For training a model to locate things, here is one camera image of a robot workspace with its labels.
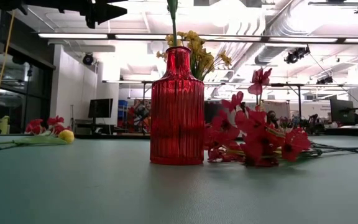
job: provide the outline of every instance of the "stage light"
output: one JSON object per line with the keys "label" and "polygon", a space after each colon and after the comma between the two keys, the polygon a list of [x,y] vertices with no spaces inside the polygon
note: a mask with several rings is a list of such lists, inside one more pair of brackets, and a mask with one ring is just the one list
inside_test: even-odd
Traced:
{"label": "stage light", "polygon": [[92,65],[92,63],[94,62],[93,54],[86,53],[86,55],[82,59],[82,62],[84,63],[84,65]]}
{"label": "stage light", "polygon": [[296,63],[308,54],[310,54],[309,46],[298,47],[297,49],[295,49],[295,51],[288,53],[287,57],[284,59],[284,62],[286,62],[287,64]]}
{"label": "stage light", "polygon": [[316,84],[317,85],[325,85],[325,84],[330,84],[333,83],[333,77],[332,76],[326,76],[324,78],[320,78],[319,80],[317,80]]}

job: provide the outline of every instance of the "red glass vase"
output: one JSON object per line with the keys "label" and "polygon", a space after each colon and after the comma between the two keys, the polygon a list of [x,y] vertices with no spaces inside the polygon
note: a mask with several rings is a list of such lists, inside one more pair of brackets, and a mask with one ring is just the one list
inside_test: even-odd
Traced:
{"label": "red glass vase", "polygon": [[197,165],[204,160],[204,83],[190,70],[190,49],[167,50],[167,71],[152,85],[150,160]]}

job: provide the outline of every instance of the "desk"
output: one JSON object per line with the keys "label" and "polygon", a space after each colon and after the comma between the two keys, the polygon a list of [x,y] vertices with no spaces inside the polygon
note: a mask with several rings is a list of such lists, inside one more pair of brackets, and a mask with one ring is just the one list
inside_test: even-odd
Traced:
{"label": "desk", "polygon": [[[358,146],[358,137],[312,140]],[[250,169],[151,164],[148,140],[10,149],[0,151],[0,223],[355,224],[358,154]]]}

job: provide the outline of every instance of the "ceiling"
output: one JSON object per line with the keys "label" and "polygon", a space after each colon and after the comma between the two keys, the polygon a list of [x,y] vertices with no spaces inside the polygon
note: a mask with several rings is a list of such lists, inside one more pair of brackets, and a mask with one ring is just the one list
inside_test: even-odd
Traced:
{"label": "ceiling", "polygon": [[[273,29],[265,30],[266,26],[273,26],[278,30],[284,29],[280,30],[282,34],[279,35],[289,35],[296,31],[297,34],[308,36],[358,36],[355,7],[309,6],[309,0],[262,0],[262,8],[245,7],[240,0],[220,0],[212,6],[200,7],[193,6],[193,1],[179,0],[177,30],[193,30],[199,34],[261,35],[269,31],[274,33]],[[172,31],[166,0],[129,0],[114,5],[127,8],[128,13],[96,29],[87,28],[85,18],[77,12],[60,14],[56,9],[30,6],[28,16],[20,12],[16,15],[36,32],[167,34]],[[165,66],[155,58],[156,49],[150,51],[151,43],[147,41],[71,40],[63,44],[66,45],[66,51],[76,57],[83,56],[84,52],[79,50],[81,47],[115,46],[116,50],[111,54],[119,56],[121,75],[127,80],[153,80],[158,78],[155,73],[161,73]],[[226,50],[234,62],[233,71],[217,70],[208,75],[207,81],[250,82],[252,71],[260,68],[260,65],[253,65],[254,58],[265,46],[207,42],[205,47],[215,55]],[[284,58],[293,47],[280,49],[279,54],[264,65],[273,68],[271,82],[315,83],[321,77],[319,74],[324,75],[323,70],[327,70],[338,83],[349,83],[349,80],[346,81],[349,70],[354,70],[358,64],[358,45],[310,45],[311,55],[289,65],[284,62]]]}

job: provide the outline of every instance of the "computer monitor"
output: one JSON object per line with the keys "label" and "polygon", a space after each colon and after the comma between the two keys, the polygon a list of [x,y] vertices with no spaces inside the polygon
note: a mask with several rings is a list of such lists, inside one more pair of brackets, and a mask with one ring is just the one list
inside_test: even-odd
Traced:
{"label": "computer monitor", "polygon": [[330,100],[331,103],[331,119],[340,123],[355,123],[353,102],[347,100]]}
{"label": "computer monitor", "polygon": [[110,118],[112,99],[91,100],[89,105],[89,118]]}

